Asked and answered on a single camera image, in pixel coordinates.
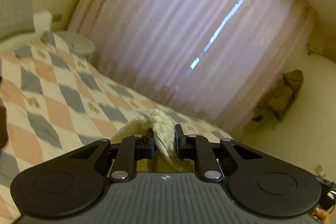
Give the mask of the person's right hand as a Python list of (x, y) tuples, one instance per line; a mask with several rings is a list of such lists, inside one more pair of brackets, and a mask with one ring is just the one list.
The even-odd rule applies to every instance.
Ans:
[(312, 213), (312, 216), (318, 220), (320, 224), (330, 223), (330, 214), (322, 208), (316, 207)]

